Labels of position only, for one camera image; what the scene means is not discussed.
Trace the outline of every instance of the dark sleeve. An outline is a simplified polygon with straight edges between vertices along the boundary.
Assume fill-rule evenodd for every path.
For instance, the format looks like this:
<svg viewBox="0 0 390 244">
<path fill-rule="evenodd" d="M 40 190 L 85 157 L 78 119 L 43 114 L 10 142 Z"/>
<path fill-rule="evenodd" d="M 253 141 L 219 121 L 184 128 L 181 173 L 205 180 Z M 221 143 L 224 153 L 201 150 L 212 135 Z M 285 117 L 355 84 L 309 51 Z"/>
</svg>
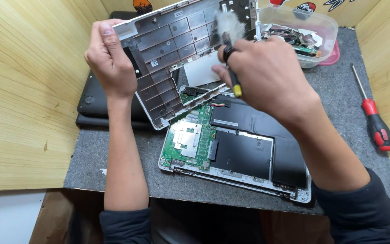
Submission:
<svg viewBox="0 0 390 244">
<path fill-rule="evenodd" d="M 367 170 L 371 182 L 356 191 L 326 191 L 312 183 L 335 243 L 390 243 L 390 199 L 380 178 Z"/>
<path fill-rule="evenodd" d="M 151 244 L 151 208 L 100 213 L 104 243 Z"/>
</svg>

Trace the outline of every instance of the green circuit board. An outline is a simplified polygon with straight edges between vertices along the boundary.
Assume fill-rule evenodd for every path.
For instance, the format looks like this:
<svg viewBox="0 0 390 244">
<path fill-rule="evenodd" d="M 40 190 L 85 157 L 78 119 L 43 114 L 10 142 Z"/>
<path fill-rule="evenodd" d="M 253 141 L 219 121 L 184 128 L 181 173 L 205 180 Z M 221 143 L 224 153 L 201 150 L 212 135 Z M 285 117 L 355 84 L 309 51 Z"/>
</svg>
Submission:
<svg viewBox="0 0 390 244">
<path fill-rule="evenodd" d="M 181 100 L 183 103 L 186 103 L 192 100 L 193 96 L 188 96 L 186 94 L 180 94 Z M 212 112 L 212 107 L 209 103 L 200 104 L 198 107 L 187 111 L 186 113 L 181 114 L 177 118 L 171 120 L 169 125 L 168 135 L 165 139 L 165 146 L 163 148 L 162 158 L 165 159 L 165 162 L 161 165 L 169 167 L 171 160 L 176 159 L 183 161 L 189 165 L 198 166 L 198 169 L 208 170 L 210 168 L 209 160 L 209 150 L 210 143 L 214 140 L 216 136 L 216 127 L 210 126 L 210 116 Z M 196 152 L 196 158 L 186 157 L 181 155 L 181 150 L 174 148 L 175 143 L 172 142 L 176 132 L 177 122 L 186 121 L 198 125 L 202 125 L 201 134 L 199 136 L 198 149 Z M 203 167 L 204 161 L 207 161 L 209 164 L 208 168 Z"/>
</svg>

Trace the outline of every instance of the gray felt surface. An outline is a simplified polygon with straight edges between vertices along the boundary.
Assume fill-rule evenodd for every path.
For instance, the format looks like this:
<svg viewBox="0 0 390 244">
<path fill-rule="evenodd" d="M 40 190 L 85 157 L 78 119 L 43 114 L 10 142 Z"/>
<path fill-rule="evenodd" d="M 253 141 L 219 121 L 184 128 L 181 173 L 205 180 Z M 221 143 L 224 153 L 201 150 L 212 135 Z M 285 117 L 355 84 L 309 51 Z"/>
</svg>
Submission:
<svg viewBox="0 0 390 244">
<path fill-rule="evenodd" d="M 341 51 L 339 61 L 332 66 L 317 66 L 314 72 L 305 73 L 306 78 L 320 95 L 335 128 L 362 163 L 380 176 L 390 197 L 390 160 L 387 154 L 377 152 L 370 141 L 365 115 L 360 107 L 362 99 L 350 69 L 350 63 L 354 63 L 368 97 L 372 97 L 355 31 L 340 29 L 338 43 Z M 165 173 L 157 165 L 165 134 L 135 131 L 135 137 L 152 197 L 323 214 L 317 203 L 313 208 L 306 208 L 280 197 L 188 175 Z M 104 191 L 106 176 L 100 169 L 106 169 L 108 141 L 107 129 L 81 130 L 64 187 Z"/>
</svg>

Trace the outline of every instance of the clear plastic box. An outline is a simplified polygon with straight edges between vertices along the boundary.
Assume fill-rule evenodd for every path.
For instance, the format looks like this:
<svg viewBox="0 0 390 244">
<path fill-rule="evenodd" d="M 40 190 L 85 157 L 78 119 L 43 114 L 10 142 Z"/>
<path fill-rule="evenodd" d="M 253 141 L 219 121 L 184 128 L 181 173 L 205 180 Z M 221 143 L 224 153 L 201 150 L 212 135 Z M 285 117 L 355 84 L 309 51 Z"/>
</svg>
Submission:
<svg viewBox="0 0 390 244">
<path fill-rule="evenodd" d="M 278 24 L 293 29 L 306 29 L 316 32 L 317 35 L 323 38 L 323 44 L 319 49 L 322 52 L 320 58 L 297 54 L 302 68 L 316 66 L 328 58 L 333 50 L 338 33 L 338 24 L 329 16 L 288 7 L 271 6 L 260 9 L 259 18 L 261 25 Z"/>
</svg>

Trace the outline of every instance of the brush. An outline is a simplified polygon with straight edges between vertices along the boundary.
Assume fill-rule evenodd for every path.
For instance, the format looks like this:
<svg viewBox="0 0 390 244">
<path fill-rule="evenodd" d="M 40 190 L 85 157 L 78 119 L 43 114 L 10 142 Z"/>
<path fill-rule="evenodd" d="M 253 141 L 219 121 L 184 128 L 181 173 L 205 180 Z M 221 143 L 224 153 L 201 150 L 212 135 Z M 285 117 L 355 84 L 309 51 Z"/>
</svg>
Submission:
<svg viewBox="0 0 390 244">
<path fill-rule="evenodd" d="M 232 12 L 219 12 L 216 14 L 216 31 L 220 36 L 220 42 L 226 45 L 224 49 L 224 61 L 228 60 L 228 57 L 234 52 L 234 43 L 238 39 L 243 39 L 245 35 L 245 24 L 241 23 L 237 18 L 237 14 Z M 242 88 L 236 73 L 231 69 L 230 72 L 231 85 L 235 97 L 242 96 Z"/>
</svg>

